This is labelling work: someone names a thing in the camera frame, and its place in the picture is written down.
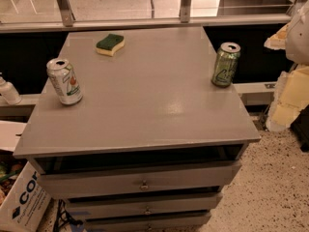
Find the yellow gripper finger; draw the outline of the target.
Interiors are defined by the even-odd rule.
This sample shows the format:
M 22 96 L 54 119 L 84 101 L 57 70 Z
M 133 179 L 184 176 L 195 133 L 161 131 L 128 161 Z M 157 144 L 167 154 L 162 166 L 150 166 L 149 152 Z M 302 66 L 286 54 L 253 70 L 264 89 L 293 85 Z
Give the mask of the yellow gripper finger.
M 281 72 L 274 91 L 266 126 L 269 131 L 283 131 L 291 126 L 309 105 L 309 66 L 298 65 L 290 73 Z
M 288 28 L 289 23 L 285 24 L 275 34 L 267 38 L 267 40 L 264 43 L 264 47 L 273 50 L 285 49 Z

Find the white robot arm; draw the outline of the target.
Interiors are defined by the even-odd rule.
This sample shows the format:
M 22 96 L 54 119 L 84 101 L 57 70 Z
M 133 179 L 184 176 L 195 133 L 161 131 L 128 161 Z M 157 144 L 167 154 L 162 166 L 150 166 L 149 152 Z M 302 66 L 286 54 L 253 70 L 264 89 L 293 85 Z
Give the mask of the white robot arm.
M 309 1 L 264 46 L 284 49 L 287 59 L 295 64 L 293 71 L 281 72 L 278 77 L 267 114 L 267 129 L 283 131 L 309 105 Z

